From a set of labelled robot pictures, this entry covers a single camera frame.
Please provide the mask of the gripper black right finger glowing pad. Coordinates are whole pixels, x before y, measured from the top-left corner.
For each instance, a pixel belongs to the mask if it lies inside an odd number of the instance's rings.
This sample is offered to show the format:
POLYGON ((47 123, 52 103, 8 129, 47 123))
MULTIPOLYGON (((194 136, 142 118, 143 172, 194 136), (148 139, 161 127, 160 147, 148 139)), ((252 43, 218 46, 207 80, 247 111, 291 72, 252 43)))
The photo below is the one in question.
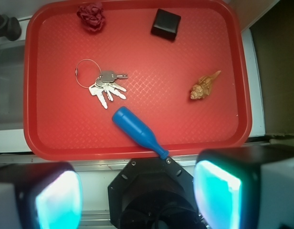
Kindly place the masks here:
POLYGON ((294 146, 206 149, 193 190, 212 229, 294 229, 294 146))

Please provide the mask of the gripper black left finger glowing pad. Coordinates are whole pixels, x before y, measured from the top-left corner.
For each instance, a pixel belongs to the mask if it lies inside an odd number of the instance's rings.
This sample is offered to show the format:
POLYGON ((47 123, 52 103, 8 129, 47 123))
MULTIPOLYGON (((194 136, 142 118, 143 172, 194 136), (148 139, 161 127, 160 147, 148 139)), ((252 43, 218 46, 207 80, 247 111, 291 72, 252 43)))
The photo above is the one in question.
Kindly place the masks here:
POLYGON ((0 167, 0 229, 76 229, 82 184, 68 162, 0 167))

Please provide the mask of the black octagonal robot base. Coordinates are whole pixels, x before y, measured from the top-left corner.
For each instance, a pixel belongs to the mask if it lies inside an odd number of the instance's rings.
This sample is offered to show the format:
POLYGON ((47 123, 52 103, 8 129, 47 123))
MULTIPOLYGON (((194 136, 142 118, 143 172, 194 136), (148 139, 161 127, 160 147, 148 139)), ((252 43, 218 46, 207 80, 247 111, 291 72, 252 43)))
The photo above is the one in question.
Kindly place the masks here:
POLYGON ((193 176, 172 158, 132 159, 108 185, 110 222, 118 229, 204 229, 193 176))

